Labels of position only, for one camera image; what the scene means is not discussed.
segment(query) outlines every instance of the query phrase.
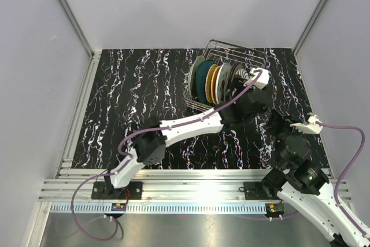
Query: plate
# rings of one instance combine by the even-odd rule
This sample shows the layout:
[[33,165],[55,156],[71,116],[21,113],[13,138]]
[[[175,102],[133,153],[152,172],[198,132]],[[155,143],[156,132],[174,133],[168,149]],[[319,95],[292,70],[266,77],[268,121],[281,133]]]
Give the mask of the plate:
[[226,95],[228,93],[228,90],[229,90],[229,87],[231,85],[231,81],[232,79],[234,78],[234,73],[237,69],[239,68],[243,68],[243,66],[241,66],[241,64],[237,64],[235,63],[232,67],[231,67],[231,70],[230,70],[230,73],[229,75],[227,76],[226,78],[226,84],[225,84],[225,87],[224,87],[224,100],[225,101],[228,101],[228,99],[226,98]]
[[214,73],[212,75],[212,81],[210,84],[210,95],[212,98],[212,102],[216,103],[216,81],[217,81],[217,75],[219,74],[221,66],[217,66],[217,68],[214,70]]
[[187,85],[189,88],[190,95],[195,98],[197,96],[197,89],[195,88],[195,76],[197,73],[197,68],[201,63],[205,61],[205,58],[203,56],[198,56],[197,59],[195,59],[194,63],[192,64],[189,75],[187,78]]
[[217,68],[217,65],[212,65],[210,68],[209,68],[209,71],[207,73],[207,77],[206,77],[206,97],[207,97],[207,101],[212,104],[213,101],[212,101],[212,95],[211,95],[211,84],[212,84],[212,77],[213,77],[213,73],[214,71],[216,70]]
[[237,69],[234,74],[234,77],[236,76],[238,78],[244,79],[245,81],[247,81],[249,78],[248,72],[244,68]]
[[206,96],[206,77],[213,61],[207,60],[200,63],[195,74],[195,88],[197,89],[197,96],[199,102],[205,104],[207,102]]
[[226,78],[229,75],[231,71],[232,66],[230,63],[224,63],[219,73],[217,74],[217,80],[216,80],[216,102],[215,104],[219,104],[220,102],[224,101],[224,88],[225,88],[225,82]]

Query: white plate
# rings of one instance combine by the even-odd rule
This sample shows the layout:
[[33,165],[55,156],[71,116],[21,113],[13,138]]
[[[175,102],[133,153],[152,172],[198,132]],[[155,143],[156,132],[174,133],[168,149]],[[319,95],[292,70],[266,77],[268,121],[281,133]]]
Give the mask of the white plate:
[[216,101],[219,104],[221,101],[224,101],[224,88],[226,85],[226,78],[228,77],[231,71],[230,63],[225,63],[221,66],[219,74],[217,75],[216,80]]
[[190,68],[190,71],[189,71],[189,75],[188,75],[188,78],[187,78],[187,85],[188,85],[188,89],[189,89],[189,92],[190,92],[190,95],[195,98],[196,95],[193,95],[191,92],[192,90],[196,93],[196,89],[195,87],[193,88],[193,84],[194,84],[194,79],[195,79],[195,73],[197,72],[197,68],[198,66],[205,61],[205,58],[203,56],[198,56],[197,59],[195,59],[194,63],[192,64],[191,68]]

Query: purple tube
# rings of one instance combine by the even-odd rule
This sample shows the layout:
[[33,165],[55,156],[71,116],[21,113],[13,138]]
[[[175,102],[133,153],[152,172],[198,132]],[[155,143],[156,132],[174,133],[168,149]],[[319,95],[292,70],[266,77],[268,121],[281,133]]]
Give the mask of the purple tube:
[[[126,165],[129,163],[129,160],[126,161],[126,163],[123,164],[123,166],[121,167],[121,170],[126,167]],[[84,180],[80,185],[78,185],[78,187],[76,188],[75,192],[73,193],[72,195],[72,199],[71,199],[71,213],[72,213],[72,217],[73,217],[73,221],[75,221],[75,224],[77,226],[77,228],[83,233],[85,234],[86,236],[96,240],[96,241],[108,241],[108,240],[111,240],[116,234],[117,234],[117,231],[118,231],[118,227],[120,225],[120,223],[115,219],[113,218],[114,222],[116,223],[116,229],[114,231],[114,233],[110,236],[110,237],[107,237],[107,238],[99,238],[99,237],[95,237],[91,234],[89,234],[87,231],[85,231],[83,229],[83,227],[80,225],[80,223],[78,222],[77,220],[77,217],[76,217],[76,214],[75,214],[75,198],[76,198],[76,195],[77,195],[77,192],[81,189],[82,186],[84,186],[88,181],[90,180],[93,180],[93,179],[96,179],[96,178],[99,178],[100,176],[112,176],[114,175],[114,173],[107,173],[107,174],[99,174],[99,175],[95,175],[95,176],[92,176],[86,180]]]
[[[98,216],[98,217],[95,217],[95,218],[93,218],[93,219],[89,220],[89,221],[85,224],[85,226],[88,226],[88,225],[90,225],[91,223],[94,223],[94,222],[96,222],[97,220],[100,220],[100,219],[104,219],[104,217],[103,217],[103,216],[101,216],[101,215],[100,215],[100,216]],[[119,225],[119,228],[120,228],[120,230],[121,230],[121,233],[122,233],[122,239],[123,239],[124,232],[123,232],[122,225],[121,225],[121,223],[120,223],[120,222],[118,222],[118,225]],[[78,232],[80,232],[80,230],[79,230],[79,229],[75,230],[74,232],[72,232],[72,233],[70,233],[70,234],[68,234],[68,235],[61,235],[61,234],[59,233],[58,228],[57,228],[57,235],[58,235],[59,237],[63,238],[63,239],[70,238],[70,237],[74,236],[75,234],[77,234]]]
[[344,207],[342,207],[341,205],[341,202],[339,202],[339,198],[338,198],[338,189],[339,189],[339,185],[342,181],[342,179],[345,177],[346,173],[348,172],[349,168],[352,166],[352,164],[355,162],[355,160],[358,158],[358,156],[360,155],[362,149],[364,148],[364,145],[365,145],[365,133],[364,131],[359,128],[359,127],[352,127],[352,126],[333,126],[331,124],[324,124],[320,121],[317,121],[316,124],[320,125],[320,126],[323,126],[323,127],[328,127],[328,128],[335,128],[335,129],[338,129],[338,130],[357,130],[360,132],[361,134],[361,144],[360,144],[360,147],[358,148],[356,154],[352,157],[352,159],[349,161],[348,165],[345,167],[345,169],[343,170],[343,172],[341,173],[341,175],[339,176],[338,178],[338,181],[336,182],[335,184],[335,187],[334,187],[334,199],[335,199],[335,202],[336,204],[339,206],[339,208],[341,209],[341,211],[347,216],[347,218],[351,221],[352,224],[355,225],[356,228],[358,228],[358,230],[363,234],[363,235],[366,235],[366,231],[364,231],[361,226],[359,224],[357,224],[357,222],[349,215],[349,213],[344,209]]

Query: metal floor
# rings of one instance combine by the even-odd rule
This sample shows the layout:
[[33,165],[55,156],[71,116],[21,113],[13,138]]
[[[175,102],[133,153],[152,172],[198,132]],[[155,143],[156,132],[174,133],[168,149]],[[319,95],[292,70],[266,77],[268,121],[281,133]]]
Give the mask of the metal floor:
[[[97,217],[96,214],[78,215],[81,224]],[[51,213],[45,229],[42,247],[221,247],[274,246],[306,247],[329,246],[329,242],[303,216],[273,222],[242,219],[235,215],[148,215],[127,214],[120,218],[125,232],[109,242],[98,242],[82,233],[66,235],[77,228],[70,213]],[[251,215],[258,219],[261,215]],[[86,230],[96,237],[108,237],[114,224],[107,219],[91,223]]]

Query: black mounting bracket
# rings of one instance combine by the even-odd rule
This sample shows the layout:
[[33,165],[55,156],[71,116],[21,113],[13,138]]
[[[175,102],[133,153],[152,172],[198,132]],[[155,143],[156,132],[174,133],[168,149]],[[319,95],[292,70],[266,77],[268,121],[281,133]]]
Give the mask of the black mounting bracket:
[[269,197],[262,188],[262,182],[244,182],[239,191],[244,192],[245,200],[279,200],[278,197]]
[[126,200],[125,189],[129,191],[129,200],[141,200],[143,193],[142,182],[130,182],[125,188],[107,190],[105,182],[94,182],[91,199],[93,200]]

